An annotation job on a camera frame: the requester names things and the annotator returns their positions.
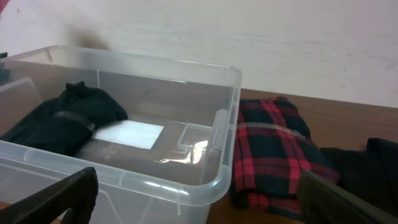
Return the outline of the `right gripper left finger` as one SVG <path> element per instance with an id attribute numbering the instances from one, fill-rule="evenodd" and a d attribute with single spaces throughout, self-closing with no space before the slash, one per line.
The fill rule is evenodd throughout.
<path id="1" fill-rule="evenodd" d="M 47 188 L 1 209 L 1 223 L 88 224 L 99 185 L 94 167 L 86 167 Z"/>

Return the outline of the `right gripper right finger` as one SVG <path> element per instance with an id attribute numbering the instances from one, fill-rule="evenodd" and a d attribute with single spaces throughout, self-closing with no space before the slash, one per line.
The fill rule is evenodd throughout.
<path id="1" fill-rule="evenodd" d="M 397 224 L 397 217 L 309 170 L 300 175 L 297 199 L 306 224 Z"/>

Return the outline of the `dark navy cloth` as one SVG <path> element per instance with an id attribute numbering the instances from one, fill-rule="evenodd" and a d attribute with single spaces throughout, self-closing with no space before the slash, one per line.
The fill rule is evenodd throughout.
<path id="1" fill-rule="evenodd" d="M 41 103 L 1 140 L 72 156 L 95 131 L 127 119 L 126 110 L 104 90 L 67 83 L 58 97 Z"/>

